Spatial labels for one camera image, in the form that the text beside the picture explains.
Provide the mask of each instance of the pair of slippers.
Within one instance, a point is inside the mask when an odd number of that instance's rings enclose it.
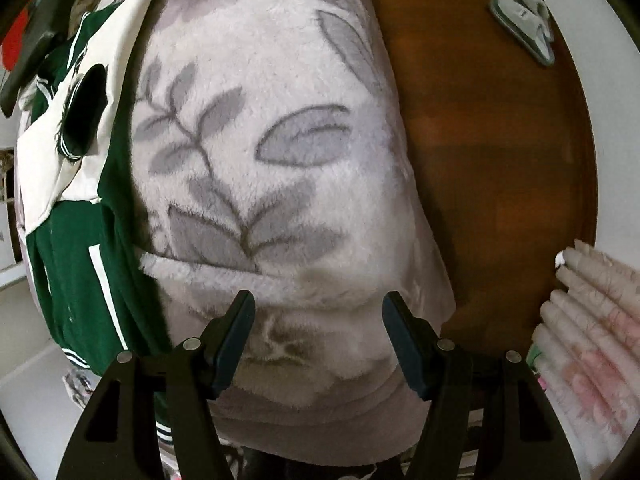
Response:
[[[489,10],[498,22],[543,66],[556,61],[551,42],[549,9],[543,0],[491,0]]]

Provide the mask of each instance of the fleece blanket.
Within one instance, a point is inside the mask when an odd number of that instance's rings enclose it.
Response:
[[[256,298],[221,436],[337,466],[415,444],[428,406],[382,298],[437,331],[454,300],[370,0],[155,0],[128,70],[136,243],[172,341]]]

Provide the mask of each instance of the silver bolt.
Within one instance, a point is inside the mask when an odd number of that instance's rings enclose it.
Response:
[[[518,354],[515,350],[509,350],[504,356],[507,358],[507,361],[510,363],[516,364],[522,361],[522,356]]]
[[[187,341],[182,343],[182,348],[190,351],[196,350],[197,348],[200,348],[200,340],[197,337],[190,337]]]
[[[438,348],[445,352],[451,352],[456,344],[451,339],[438,339]]]
[[[116,361],[119,362],[120,364],[128,363],[132,359],[133,359],[133,354],[129,352],[129,350],[120,352],[116,357]]]

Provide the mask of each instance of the wooden floor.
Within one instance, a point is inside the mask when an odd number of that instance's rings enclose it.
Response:
[[[596,173],[566,45],[542,68],[489,0],[373,0],[425,213],[458,302],[444,334],[526,352],[556,286],[554,256],[593,242]]]

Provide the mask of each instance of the red fabric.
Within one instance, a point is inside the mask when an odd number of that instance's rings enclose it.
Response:
[[[22,34],[27,26],[27,11],[25,9],[15,19],[14,24],[4,37],[2,42],[2,64],[11,71],[18,62],[20,49],[22,47]]]

